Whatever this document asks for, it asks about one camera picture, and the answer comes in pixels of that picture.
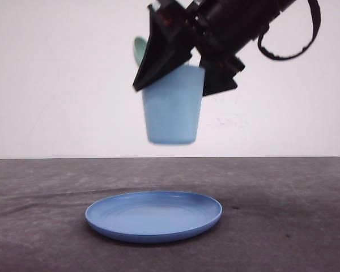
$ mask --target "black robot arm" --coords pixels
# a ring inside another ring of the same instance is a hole
[[[295,0],[194,0],[183,8],[175,0],[156,0],[150,10],[150,37],[134,88],[139,91],[191,58],[196,47],[200,66],[206,69],[203,96],[237,87],[233,77],[244,69],[235,56],[257,37],[261,52],[274,60],[288,60],[304,53],[320,27],[317,0],[308,0],[313,37],[303,50],[289,57],[275,56],[262,46],[269,23]]]

